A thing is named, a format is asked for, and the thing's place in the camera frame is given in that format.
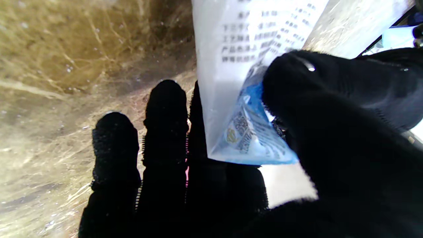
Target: gloved hand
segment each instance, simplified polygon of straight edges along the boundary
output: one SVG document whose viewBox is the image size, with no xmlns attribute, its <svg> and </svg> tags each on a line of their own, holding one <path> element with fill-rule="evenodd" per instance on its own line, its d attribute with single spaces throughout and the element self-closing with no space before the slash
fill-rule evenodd
<svg viewBox="0 0 423 238">
<path fill-rule="evenodd" d="M 188 139 L 186 104 L 185 92 L 172 80 L 152 90 L 144 120 L 142 183 L 136 129 L 116 112 L 99 120 L 93 130 L 94 192 L 81 218 L 80 237 L 229 236 L 267 209 L 257 166 L 207 158 L 197 83 Z"/>
<path fill-rule="evenodd" d="M 146 110 L 141 190 L 134 170 L 137 145 L 130 143 L 136 141 L 131 139 L 135 129 L 129 120 L 108 114 L 93 131 L 94 193 L 81 219 L 80 237 L 133 237 L 134 231 L 140 237 L 422 236 L 423 154 L 398 133 L 403 125 L 413 124 L 396 120 L 407 121 L 410 110 L 387 103 L 414 102 L 420 108 L 416 92 L 421 78 L 416 72 L 422 58 L 421 51 L 404 50 L 353 60 L 307 52 L 275 59 L 264 77 L 262 99 L 292 135 L 319 199 L 293 201 L 271 211 L 266 210 L 263 178 L 256 167 L 207 158 L 197 85 L 186 187 L 185 94 L 172 81 L 160 83 Z M 373 67 L 377 73 L 369 77 Z M 371 107 L 366 110 L 368 102 L 376 109 L 386 104 L 382 112 L 391 113 L 380 117 Z M 403 117 L 388 117 L 396 113 Z"/>
</svg>

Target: qr code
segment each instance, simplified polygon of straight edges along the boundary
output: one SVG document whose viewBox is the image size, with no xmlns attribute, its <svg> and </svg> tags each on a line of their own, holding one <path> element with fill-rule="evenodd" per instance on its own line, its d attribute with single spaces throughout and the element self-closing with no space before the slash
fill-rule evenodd
<svg viewBox="0 0 423 238">
<path fill-rule="evenodd" d="M 233 124 L 235 126 L 235 129 L 238 131 L 238 133 L 242 136 L 245 131 L 248 128 L 248 123 L 247 120 L 245 119 L 245 117 L 242 115 L 242 112 L 238 112 L 234 119 L 233 119 Z"/>
<path fill-rule="evenodd" d="M 240 150 L 241 152 L 248 153 L 248 149 L 251 143 L 251 138 L 252 138 L 251 132 L 248 131 L 242 138 L 241 142 L 238 144 L 237 149 Z"/>
</svg>

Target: white surface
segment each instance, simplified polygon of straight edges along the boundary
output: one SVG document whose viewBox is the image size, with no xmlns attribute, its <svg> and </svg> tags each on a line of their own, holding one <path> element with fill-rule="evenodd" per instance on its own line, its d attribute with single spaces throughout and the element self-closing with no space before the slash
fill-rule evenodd
<svg viewBox="0 0 423 238">
<path fill-rule="evenodd" d="M 317 199 L 316 190 L 299 163 L 263 165 L 259 170 L 266 184 L 270 208 L 299 198 Z"/>
</svg>

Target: glove finger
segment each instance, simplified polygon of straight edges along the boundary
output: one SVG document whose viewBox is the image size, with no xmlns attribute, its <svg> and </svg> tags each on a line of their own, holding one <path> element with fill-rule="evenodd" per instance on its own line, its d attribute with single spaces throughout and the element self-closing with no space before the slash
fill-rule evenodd
<svg viewBox="0 0 423 238">
<path fill-rule="evenodd" d="M 191 130 L 188 135 L 188 230 L 192 234 L 221 233 L 226 207 L 227 163 L 207 158 L 206 135 L 198 83 L 190 106 Z"/>
<path fill-rule="evenodd" d="M 147 134 L 143 140 L 143 164 L 146 168 L 137 208 L 144 229 L 153 229 L 157 222 L 172 226 L 173 233 L 183 227 L 188 131 L 186 103 L 185 92 L 173 80 L 162 81 L 150 93 L 144 120 Z"/>
</svg>

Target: clear plastic bag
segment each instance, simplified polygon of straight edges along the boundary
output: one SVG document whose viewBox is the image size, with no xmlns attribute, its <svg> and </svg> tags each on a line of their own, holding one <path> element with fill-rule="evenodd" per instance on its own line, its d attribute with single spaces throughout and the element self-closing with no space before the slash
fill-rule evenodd
<svg viewBox="0 0 423 238">
<path fill-rule="evenodd" d="M 328 0 L 192 0 L 208 157 L 289 164 L 297 155 L 261 103 L 266 67 L 301 49 Z"/>
</svg>

